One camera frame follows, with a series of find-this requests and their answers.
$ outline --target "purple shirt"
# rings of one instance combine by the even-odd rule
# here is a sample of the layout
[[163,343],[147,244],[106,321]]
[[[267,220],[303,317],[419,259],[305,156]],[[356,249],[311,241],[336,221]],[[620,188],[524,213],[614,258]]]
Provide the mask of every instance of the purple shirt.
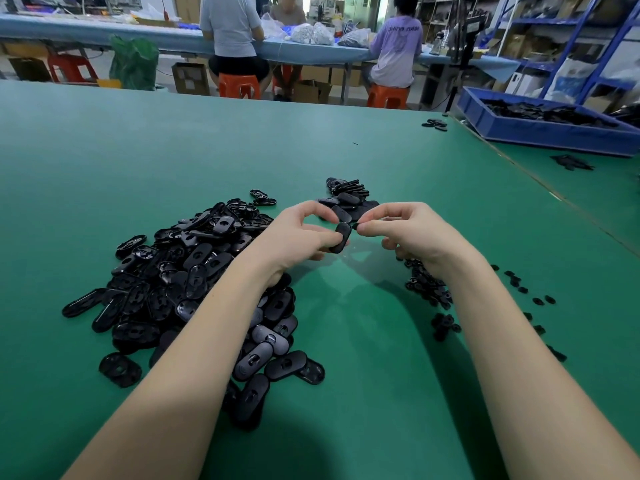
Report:
[[422,25],[412,16],[390,18],[369,49],[378,58],[371,80],[388,88],[408,88],[413,82],[413,60],[422,53]]

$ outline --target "red plastic stool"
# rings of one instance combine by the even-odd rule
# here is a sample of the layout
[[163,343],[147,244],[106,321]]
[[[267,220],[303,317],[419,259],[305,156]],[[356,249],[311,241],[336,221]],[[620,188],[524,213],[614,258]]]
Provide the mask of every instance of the red plastic stool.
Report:
[[56,73],[56,67],[62,71],[67,82],[86,82],[79,67],[85,66],[89,71],[89,75],[93,79],[98,79],[98,74],[95,73],[93,67],[87,58],[80,55],[71,54],[51,54],[47,58],[47,64],[51,71],[51,78],[54,82],[60,82],[58,74]]
[[[288,65],[282,65],[282,77],[284,78],[284,81],[286,83],[289,82],[289,79],[291,78],[291,73],[293,72],[293,66],[288,66]],[[300,76],[298,78],[298,80],[302,79],[302,72],[300,72]],[[271,85],[271,92],[273,92],[275,94],[276,92],[276,88],[282,89],[280,87],[280,84],[278,83],[278,81],[276,80],[276,78],[273,78],[273,83]]]
[[221,98],[260,99],[260,85],[258,78],[254,75],[229,75],[220,74],[220,85],[218,87]]
[[409,88],[388,88],[386,86],[371,85],[367,107],[386,107],[388,109],[406,109],[406,99]]

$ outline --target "hand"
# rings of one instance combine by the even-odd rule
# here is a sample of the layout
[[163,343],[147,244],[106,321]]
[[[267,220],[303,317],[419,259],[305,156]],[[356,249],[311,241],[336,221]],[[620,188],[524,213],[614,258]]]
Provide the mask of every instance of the hand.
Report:
[[269,286],[276,284],[286,269],[306,259],[323,259],[327,248],[342,241],[339,232],[304,224],[304,218],[311,215],[320,216],[332,224],[339,221],[331,209],[308,200],[284,209],[243,253],[250,251],[255,258],[265,260],[273,273]]
[[385,236],[384,249],[395,250],[398,258],[421,259],[438,277],[448,259],[473,250],[457,230],[423,202],[379,205],[360,218],[356,231],[367,237]]

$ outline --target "blue bin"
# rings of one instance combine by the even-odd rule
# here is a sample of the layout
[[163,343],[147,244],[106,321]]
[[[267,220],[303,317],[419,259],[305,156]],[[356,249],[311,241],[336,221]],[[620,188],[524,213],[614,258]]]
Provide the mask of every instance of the blue bin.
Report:
[[[496,116],[480,99],[501,99],[510,104],[519,102],[544,104],[549,108],[571,106],[577,108],[578,112],[582,114],[617,123],[618,127],[591,128],[549,123],[547,121],[505,118]],[[550,148],[602,153],[619,157],[632,157],[640,150],[640,129],[621,123],[599,112],[590,111],[583,106],[496,93],[487,89],[464,88],[458,101],[458,107],[476,131],[482,137],[491,141],[548,146]]]

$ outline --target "green plastic bag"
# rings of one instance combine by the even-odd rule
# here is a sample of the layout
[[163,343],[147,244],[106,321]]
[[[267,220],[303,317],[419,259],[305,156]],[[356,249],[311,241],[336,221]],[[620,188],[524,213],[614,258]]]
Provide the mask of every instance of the green plastic bag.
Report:
[[145,38],[124,40],[111,36],[115,55],[109,69],[110,79],[119,79],[123,89],[153,91],[156,88],[156,67],[160,51]]

